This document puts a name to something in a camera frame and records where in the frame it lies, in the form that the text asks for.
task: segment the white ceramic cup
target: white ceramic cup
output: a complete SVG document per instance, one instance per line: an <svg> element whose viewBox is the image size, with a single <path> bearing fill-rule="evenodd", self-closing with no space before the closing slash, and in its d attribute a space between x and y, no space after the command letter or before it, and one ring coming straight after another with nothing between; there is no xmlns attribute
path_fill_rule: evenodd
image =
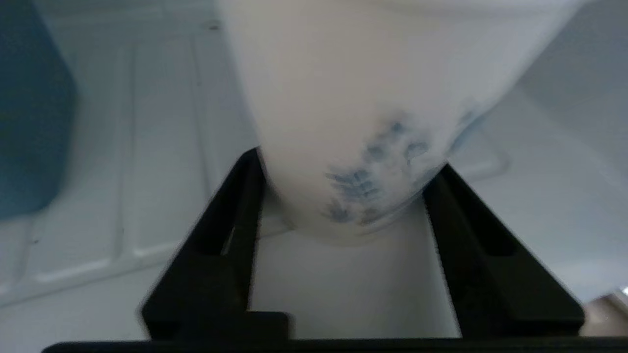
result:
<svg viewBox="0 0 628 353"><path fill-rule="evenodd" d="M288 217L364 242L411 203L582 0L220 0Z"/></svg>

